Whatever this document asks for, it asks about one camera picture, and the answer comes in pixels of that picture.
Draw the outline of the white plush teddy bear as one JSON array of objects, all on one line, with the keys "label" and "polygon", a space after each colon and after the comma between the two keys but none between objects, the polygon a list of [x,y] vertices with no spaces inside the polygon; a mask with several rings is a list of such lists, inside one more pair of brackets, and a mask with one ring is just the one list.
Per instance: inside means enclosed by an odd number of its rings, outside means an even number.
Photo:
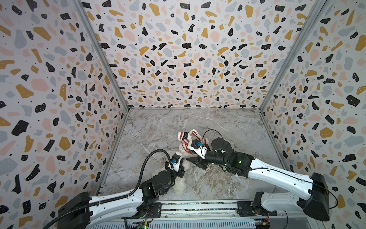
[{"label": "white plush teddy bear", "polygon": [[185,173],[202,158],[196,154],[192,147],[182,144],[178,151],[170,156],[161,169],[156,170],[152,177],[152,187],[158,195],[168,193],[170,189],[175,192],[185,192]]}]

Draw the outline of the red white striped sweater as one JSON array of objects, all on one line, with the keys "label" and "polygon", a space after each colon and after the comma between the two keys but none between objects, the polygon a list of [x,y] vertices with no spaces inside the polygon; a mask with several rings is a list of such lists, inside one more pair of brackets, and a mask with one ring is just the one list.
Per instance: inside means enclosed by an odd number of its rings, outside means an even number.
[{"label": "red white striped sweater", "polygon": [[191,155],[196,155],[196,153],[192,152],[189,149],[191,141],[194,140],[194,139],[198,139],[200,142],[203,143],[203,145],[205,147],[208,148],[208,143],[209,143],[208,139],[207,138],[202,138],[199,135],[199,133],[195,129],[193,129],[189,132],[178,132],[178,140],[180,142],[180,146],[179,146],[180,152],[188,153],[188,154],[191,154]]}]

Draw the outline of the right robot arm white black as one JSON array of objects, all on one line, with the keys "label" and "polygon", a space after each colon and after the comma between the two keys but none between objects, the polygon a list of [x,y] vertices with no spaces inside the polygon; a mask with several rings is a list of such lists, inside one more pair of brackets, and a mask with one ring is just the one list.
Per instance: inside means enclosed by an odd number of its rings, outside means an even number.
[{"label": "right robot arm white black", "polygon": [[261,180],[286,190],[275,194],[257,192],[250,204],[252,212],[274,215],[278,210],[302,211],[319,221],[330,220],[330,192],[321,174],[301,175],[272,166],[252,155],[234,151],[222,138],[215,139],[210,147],[194,139],[188,149],[197,155],[188,161],[203,170],[209,164],[218,165],[238,177]]}]

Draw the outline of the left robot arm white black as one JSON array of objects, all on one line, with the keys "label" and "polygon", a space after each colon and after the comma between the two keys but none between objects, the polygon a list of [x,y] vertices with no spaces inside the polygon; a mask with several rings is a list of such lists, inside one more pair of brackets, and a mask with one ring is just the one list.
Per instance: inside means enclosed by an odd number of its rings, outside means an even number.
[{"label": "left robot arm white black", "polygon": [[132,193],[126,191],[108,196],[89,196],[88,192],[78,194],[63,205],[58,215],[58,229],[89,229],[92,226],[116,218],[138,219],[150,211],[150,206],[168,193],[177,177],[185,174],[183,158],[165,163],[165,170],[143,182]]}]

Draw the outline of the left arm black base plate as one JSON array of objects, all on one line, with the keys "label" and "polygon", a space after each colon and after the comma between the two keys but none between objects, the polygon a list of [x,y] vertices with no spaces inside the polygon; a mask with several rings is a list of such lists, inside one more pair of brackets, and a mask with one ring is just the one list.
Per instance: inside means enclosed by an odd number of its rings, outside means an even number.
[{"label": "left arm black base plate", "polygon": [[133,215],[134,218],[139,219],[148,217],[151,219],[159,219],[162,213],[162,203],[154,202],[151,204],[142,204],[137,209],[137,213]]}]

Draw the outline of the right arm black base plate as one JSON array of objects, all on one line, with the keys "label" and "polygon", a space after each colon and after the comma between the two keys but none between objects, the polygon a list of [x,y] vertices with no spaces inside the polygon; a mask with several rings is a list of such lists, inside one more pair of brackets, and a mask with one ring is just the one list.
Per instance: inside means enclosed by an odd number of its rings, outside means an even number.
[{"label": "right arm black base plate", "polygon": [[240,217],[249,217],[249,216],[277,216],[277,211],[268,211],[265,210],[260,205],[253,205],[252,201],[238,201],[237,202],[237,214]]}]

